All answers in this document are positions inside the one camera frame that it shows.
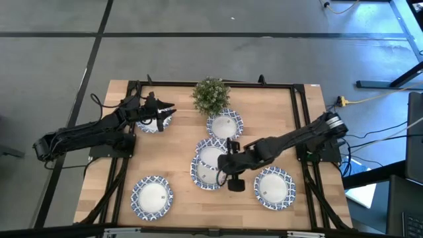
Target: potted plant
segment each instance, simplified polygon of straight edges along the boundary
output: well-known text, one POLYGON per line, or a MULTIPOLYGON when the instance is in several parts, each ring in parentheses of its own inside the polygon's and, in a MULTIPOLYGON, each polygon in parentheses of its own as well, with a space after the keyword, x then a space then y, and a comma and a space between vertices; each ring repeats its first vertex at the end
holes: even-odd
POLYGON ((191 97, 194 98, 195 109, 203 115, 213 116, 229 106, 230 91, 231 88, 226 87, 222 79, 206 77, 197 83, 191 97))

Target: blue patterned rim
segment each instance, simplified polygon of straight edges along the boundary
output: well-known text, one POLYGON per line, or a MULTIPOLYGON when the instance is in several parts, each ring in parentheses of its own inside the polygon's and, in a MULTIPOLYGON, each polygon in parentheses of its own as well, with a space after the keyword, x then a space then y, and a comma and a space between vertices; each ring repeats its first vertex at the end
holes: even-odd
POLYGON ((204 167, 216 171, 216 170, 218 170, 218 168, 212 167, 211 165, 206 164, 200 158, 200 152, 201 152, 201 150, 203 150, 203 149, 205 149, 207 147, 216 147, 216 148, 222 150, 222 153, 227 153, 226 139, 219 139, 219 138, 202 139, 196 145, 196 153, 197 153, 198 158, 200 159, 200 163, 202 165, 204 165, 204 167))
POLYGON ((213 121, 216 118, 218 118, 219 116, 228 116, 228 117, 232 118, 235 121, 235 123, 237 124, 237 129, 235 131, 235 135, 233 135, 231 137, 231 139, 237 139, 243 133, 244 122, 243 122, 243 119, 241 118, 241 116, 239 115, 239 113, 235 112, 234 110, 231 110, 229 108, 224 108, 219 113, 219 115, 209 116, 209 118, 207 119, 206 128, 207 128, 207 132, 210 136, 218 138, 212 131, 212 124, 213 124, 213 121))
MULTIPOLYGON (((162 109, 161 111, 167 111, 167 110, 171 110, 171 109, 172 108, 165 108, 165 109, 162 109)), ((171 123, 171 120, 172 120, 172 116, 166 117, 166 119, 163 121, 163 129, 166 129, 169 126, 169 124, 171 123)), ((159 129, 152 130, 151 128, 148 128, 147 125, 144 125, 141 122, 136 122, 136 124, 137 124, 137 127, 145 133, 157 133, 157 132, 159 132, 159 129)))
POLYGON ((167 213, 167 211, 169 211, 169 208, 171 208, 172 203, 173 203, 173 191, 169 187, 169 183, 167 182, 167 180, 163 178, 162 176, 147 176, 141 179, 137 184, 135 184, 134 189, 132 190, 131 208, 135 212, 135 214, 137 214, 139 218, 146 221, 153 221, 163 217, 167 213), (145 187, 145 185, 150 184, 152 182, 163 185, 167 191, 167 203, 159 212, 155 212, 155 213, 143 211, 143 209, 141 208, 138 202, 138 196, 142 188, 145 187))
POLYGON ((197 168, 200 166, 200 158, 198 156, 195 156, 195 158, 191 161, 191 168, 190 168, 190 174, 191 179, 194 181, 194 184, 199 186, 202 189, 205 190, 217 190, 220 188, 220 186, 217 183, 209 184, 206 182, 203 182, 201 178, 198 176, 197 168))
POLYGON ((278 167, 272 166, 268 167, 262 170, 260 174, 257 175, 257 177, 254 180, 254 193, 256 194, 256 197, 258 201, 265 207, 271 209, 271 210, 283 210, 287 208, 289 205, 293 203, 295 200, 295 183, 292 180, 292 177, 289 176, 283 169, 280 169, 278 167), (258 191, 258 185, 260 184, 260 180, 269 174, 275 174, 283 178, 283 180, 286 183, 287 188, 287 194, 283 201, 272 203, 267 201, 266 199, 262 198, 260 195, 260 192, 258 191))

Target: plate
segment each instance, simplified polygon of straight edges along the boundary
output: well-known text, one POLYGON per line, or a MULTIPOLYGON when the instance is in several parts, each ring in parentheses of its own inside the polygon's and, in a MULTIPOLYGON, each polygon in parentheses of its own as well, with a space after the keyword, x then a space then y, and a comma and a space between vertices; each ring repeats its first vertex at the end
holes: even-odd
POLYGON ((200 163, 208 169, 217 171, 217 158, 226 154, 226 139, 209 138, 197 143, 196 153, 200 156, 200 163))
POLYGON ((295 200, 295 184, 283 169, 272 166, 257 175, 254 193, 263 206, 280 211, 295 200))
POLYGON ((209 116, 206 128, 208 134, 215 138, 237 139, 244 130, 244 122, 238 112, 224 108, 219 115, 209 116))
MULTIPOLYGON (((216 183, 216 170, 206 168, 200 163, 200 156, 198 154, 191 161, 191 179, 194 184, 205 190, 217 190, 220 186, 216 183)), ((225 180, 225 173, 220 173, 219 182, 225 180)))
MULTIPOLYGON (((167 110, 171 110, 172 108, 165 108, 162 110, 159 110, 159 112, 162 111, 167 111, 167 110)), ((169 124, 171 123, 172 120, 172 116, 168 116, 166 117, 166 119, 163 120, 163 129, 166 129, 166 127, 169 126, 169 124)), ((148 125, 144 125, 141 122, 136 122, 137 127, 139 129, 141 129, 141 131, 145 132, 145 133, 157 133, 159 132, 159 129, 157 128, 157 120, 156 119, 152 119, 151 123, 148 125)))
POLYGON ((131 208, 143 220, 153 221, 163 217, 173 203, 173 191, 162 176, 147 176, 135 184, 131 208))

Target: wooden table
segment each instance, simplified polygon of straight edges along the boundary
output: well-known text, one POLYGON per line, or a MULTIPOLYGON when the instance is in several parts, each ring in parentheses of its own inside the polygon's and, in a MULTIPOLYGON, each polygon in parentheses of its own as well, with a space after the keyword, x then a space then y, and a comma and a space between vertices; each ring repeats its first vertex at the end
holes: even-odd
MULTIPOLYGON (((112 80, 105 104, 117 104, 125 97, 128 81, 112 80)), ((154 91, 156 98, 175 103, 171 125, 158 134, 146 134, 138 128, 134 156, 130 159, 126 175, 118 225, 153 227, 208 227, 231 229, 310 229, 309 213, 301 165, 294 148, 285 150, 271 165, 278 166, 293 177, 297 186, 295 202, 286 210, 276 212, 262 206, 256 199, 252 184, 261 171, 245 171, 244 192, 230 192, 226 185, 216 191, 198 188, 190 178, 190 162, 195 146, 208 138, 206 117, 201 116, 192 104, 192 87, 143 87, 142 95, 154 91), (148 175, 165 177, 174 192, 169 212, 158 221, 139 219, 130 207, 130 196, 136 182, 148 175)), ((325 111, 319 85, 305 85, 305 95, 311 121, 325 111)), ((231 106, 244 120, 244 132, 237 141, 241 147, 268 136, 280 136, 295 129, 291 97, 287 89, 232 88, 231 106)), ((298 107, 301 100, 297 95, 298 107)), ((113 109, 104 108, 104 114, 113 109)), ((304 125, 302 110, 301 124, 304 125)), ((343 222, 352 226, 344 188, 339 171, 330 163, 321 163, 321 178, 325 197, 343 222)), ((104 194, 110 168, 110 159, 99 159, 87 170, 75 221, 88 215, 104 194)), ((106 221, 111 220, 114 198, 110 200, 106 221)), ((320 207, 314 198, 319 226, 322 226, 320 207)))

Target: gray floor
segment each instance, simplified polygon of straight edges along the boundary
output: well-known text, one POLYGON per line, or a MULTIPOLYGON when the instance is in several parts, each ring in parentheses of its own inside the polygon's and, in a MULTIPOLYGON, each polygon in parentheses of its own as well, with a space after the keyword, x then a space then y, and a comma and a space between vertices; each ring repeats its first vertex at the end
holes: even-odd
MULTIPOLYGON (((396 2, 420 46, 421 31, 404 0, 396 2)), ((349 4, 331 6, 344 9, 349 4)), ((96 32, 105 6, 105 0, 1 1, 0 31, 96 32)), ((106 31, 387 33, 401 28, 386 3, 360 3, 344 15, 334 15, 322 10, 318 0, 120 0, 113 5, 106 31)), ((0 38, 0 143, 26 152, 24 159, 0 159, 0 230, 31 224, 48 177, 31 145, 46 132, 65 126, 93 42, 92 38, 0 38)), ((405 40, 104 38, 87 94, 103 99, 109 80, 145 80, 147 73, 158 81, 199 81, 211 75, 250 82, 264 74, 268 82, 321 84, 325 102, 332 104, 338 95, 360 100, 385 93, 356 89, 354 82, 390 81, 416 63, 405 40)), ((404 122, 407 98, 408 92, 396 93, 341 108, 339 114, 351 134, 363 135, 404 122)), ((86 96, 78 124, 97 117, 98 106, 86 96)), ((389 132, 368 140, 386 135, 389 132)), ((404 150, 405 140, 397 139, 357 155, 387 165, 403 160, 404 150)), ((87 150, 68 153, 65 163, 84 164, 87 154, 87 150)), ((82 169, 62 172, 48 226, 71 224, 81 183, 82 169)))

